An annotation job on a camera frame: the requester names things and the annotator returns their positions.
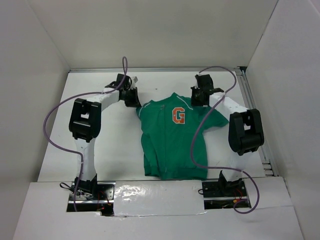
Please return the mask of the green jacket white lining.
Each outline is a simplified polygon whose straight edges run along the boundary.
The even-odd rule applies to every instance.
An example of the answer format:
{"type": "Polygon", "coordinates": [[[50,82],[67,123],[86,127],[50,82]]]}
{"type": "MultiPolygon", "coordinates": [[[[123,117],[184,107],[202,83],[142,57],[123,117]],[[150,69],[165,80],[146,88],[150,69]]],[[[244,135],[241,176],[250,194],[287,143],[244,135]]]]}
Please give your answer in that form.
{"type": "Polygon", "coordinates": [[[141,122],[144,174],[161,180],[206,180],[207,148],[203,132],[229,121],[217,110],[192,106],[189,97],[170,97],[136,108],[141,122]]]}

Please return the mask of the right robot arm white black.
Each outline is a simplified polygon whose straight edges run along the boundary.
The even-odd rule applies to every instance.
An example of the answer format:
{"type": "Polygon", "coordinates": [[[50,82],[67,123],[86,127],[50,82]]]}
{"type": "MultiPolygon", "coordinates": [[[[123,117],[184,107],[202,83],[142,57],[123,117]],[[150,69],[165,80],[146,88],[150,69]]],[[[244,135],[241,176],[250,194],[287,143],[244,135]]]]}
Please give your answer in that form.
{"type": "Polygon", "coordinates": [[[210,111],[200,122],[191,142],[190,154],[193,155],[196,138],[200,128],[204,126],[209,116],[218,111],[228,120],[228,145],[232,150],[228,165],[220,169],[218,190],[223,196],[230,196],[236,189],[236,182],[246,176],[247,166],[258,157],[258,149],[264,144],[264,131],[261,114],[256,108],[249,109],[227,96],[235,86],[236,81],[227,90],[214,87],[209,74],[197,74],[196,84],[191,87],[191,105],[194,107],[210,107],[210,111]]]}

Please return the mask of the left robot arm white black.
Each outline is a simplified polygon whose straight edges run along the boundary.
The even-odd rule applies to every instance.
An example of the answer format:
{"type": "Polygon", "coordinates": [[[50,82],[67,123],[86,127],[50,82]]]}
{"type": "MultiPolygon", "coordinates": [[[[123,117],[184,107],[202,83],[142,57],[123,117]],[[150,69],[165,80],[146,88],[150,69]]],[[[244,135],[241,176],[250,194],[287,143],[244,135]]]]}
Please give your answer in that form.
{"type": "Polygon", "coordinates": [[[115,81],[104,87],[103,91],[73,103],[69,121],[78,154],[78,173],[74,179],[77,191],[88,200],[99,193],[97,171],[95,169],[95,141],[101,131],[102,112],[112,104],[123,101],[126,107],[141,106],[138,97],[136,76],[118,74],[115,81]]]}

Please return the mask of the white taped cover panel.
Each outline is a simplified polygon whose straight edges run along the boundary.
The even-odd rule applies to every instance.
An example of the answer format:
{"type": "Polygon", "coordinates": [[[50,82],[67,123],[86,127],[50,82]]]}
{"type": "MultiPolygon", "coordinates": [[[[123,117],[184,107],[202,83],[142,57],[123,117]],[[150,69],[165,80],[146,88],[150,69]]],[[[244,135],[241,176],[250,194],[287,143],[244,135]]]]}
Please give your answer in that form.
{"type": "Polygon", "coordinates": [[[193,216],[206,213],[200,180],[117,181],[113,212],[117,217],[193,216]]]}

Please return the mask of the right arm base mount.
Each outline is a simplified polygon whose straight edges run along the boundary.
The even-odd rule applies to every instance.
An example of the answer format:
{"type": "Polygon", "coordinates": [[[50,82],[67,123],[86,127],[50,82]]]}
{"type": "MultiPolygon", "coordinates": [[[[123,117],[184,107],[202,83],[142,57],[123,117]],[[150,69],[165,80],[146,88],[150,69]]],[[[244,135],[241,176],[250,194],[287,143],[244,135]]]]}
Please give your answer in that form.
{"type": "Polygon", "coordinates": [[[202,188],[198,190],[198,193],[203,196],[205,210],[232,209],[234,204],[239,201],[236,208],[251,208],[242,179],[229,186],[226,185],[225,188],[217,180],[203,181],[202,188]]]}

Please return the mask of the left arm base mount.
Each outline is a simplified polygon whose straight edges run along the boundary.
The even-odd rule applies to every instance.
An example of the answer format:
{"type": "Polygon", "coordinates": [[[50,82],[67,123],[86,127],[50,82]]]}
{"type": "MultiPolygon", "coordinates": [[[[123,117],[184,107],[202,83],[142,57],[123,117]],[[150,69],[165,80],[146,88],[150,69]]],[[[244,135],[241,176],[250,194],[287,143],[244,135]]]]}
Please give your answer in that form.
{"type": "Polygon", "coordinates": [[[71,185],[60,182],[59,187],[69,191],[67,212],[97,212],[105,217],[114,216],[114,182],[98,183],[94,193],[78,189],[74,194],[75,184],[73,182],[71,185]]]}

